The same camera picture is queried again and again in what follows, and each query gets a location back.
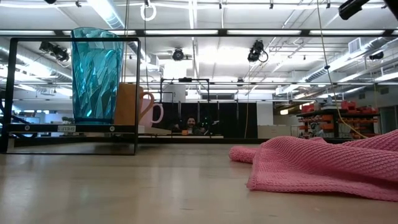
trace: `table surface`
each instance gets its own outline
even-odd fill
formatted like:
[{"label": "table surface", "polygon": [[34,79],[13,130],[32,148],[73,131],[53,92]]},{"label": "table surface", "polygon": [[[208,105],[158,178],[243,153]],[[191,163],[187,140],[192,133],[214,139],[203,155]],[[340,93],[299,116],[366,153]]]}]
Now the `table surface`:
[{"label": "table surface", "polygon": [[[398,203],[251,192],[225,144],[141,145],[136,156],[0,155],[0,223],[397,223]],[[69,144],[15,151],[123,151]]]}]

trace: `pink mug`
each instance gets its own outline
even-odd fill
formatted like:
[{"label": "pink mug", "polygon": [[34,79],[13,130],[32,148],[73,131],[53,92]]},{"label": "pink mug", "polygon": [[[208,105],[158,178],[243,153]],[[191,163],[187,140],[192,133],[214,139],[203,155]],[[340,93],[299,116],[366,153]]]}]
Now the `pink mug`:
[{"label": "pink mug", "polygon": [[[150,104],[150,100],[142,99],[142,106],[141,112],[144,111]],[[158,106],[160,108],[160,117],[157,121],[153,121],[152,118],[154,117],[154,106]],[[152,127],[152,124],[157,124],[162,121],[163,119],[163,106],[161,104],[155,103],[153,107],[141,118],[139,121],[139,125],[143,125],[145,127]]]}]

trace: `pink towel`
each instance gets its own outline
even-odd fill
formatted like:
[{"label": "pink towel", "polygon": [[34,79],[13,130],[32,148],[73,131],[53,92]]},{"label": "pink towel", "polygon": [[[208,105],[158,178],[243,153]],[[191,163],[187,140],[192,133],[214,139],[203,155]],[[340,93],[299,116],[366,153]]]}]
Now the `pink towel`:
[{"label": "pink towel", "polygon": [[398,202],[398,130],[344,144],[283,136],[257,149],[233,147],[229,157],[253,163],[251,190],[343,192]]}]

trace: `sticker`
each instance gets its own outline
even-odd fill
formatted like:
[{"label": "sticker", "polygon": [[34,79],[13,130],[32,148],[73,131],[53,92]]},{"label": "sticker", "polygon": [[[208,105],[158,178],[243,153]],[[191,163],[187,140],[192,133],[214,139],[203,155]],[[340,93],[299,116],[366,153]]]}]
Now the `sticker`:
[{"label": "sticker", "polygon": [[58,125],[58,132],[76,132],[74,125]]}]

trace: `mug handle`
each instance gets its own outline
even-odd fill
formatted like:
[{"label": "mug handle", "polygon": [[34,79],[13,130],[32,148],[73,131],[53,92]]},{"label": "mug handle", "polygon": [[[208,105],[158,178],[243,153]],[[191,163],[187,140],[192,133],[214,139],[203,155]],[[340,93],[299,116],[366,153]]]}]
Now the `mug handle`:
[{"label": "mug handle", "polygon": [[160,105],[158,103],[155,103],[154,106],[158,106],[160,108],[160,116],[159,116],[159,119],[157,121],[151,121],[151,123],[157,124],[157,123],[162,121],[164,112],[163,112],[163,106],[162,105]]},{"label": "mug handle", "polygon": [[142,117],[144,117],[144,115],[145,115],[146,113],[148,113],[148,111],[149,111],[150,109],[152,109],[152,107],[154,106],[154,103],[155,103],[155,98],[154,98],[153,94],[152,94],[152,93],[149,93],[149,92],[141,93],[141,94],[139,95],[139,99],[140,99],[140,100],[143,99],[145,95],[148,95],[148,96],[149,96],[149,98],[150,98],[150,103],[149,103],[148,107],[145,108],[145,110],[144,110],[141,114],[139,114],[139,121],[141,120]]}]

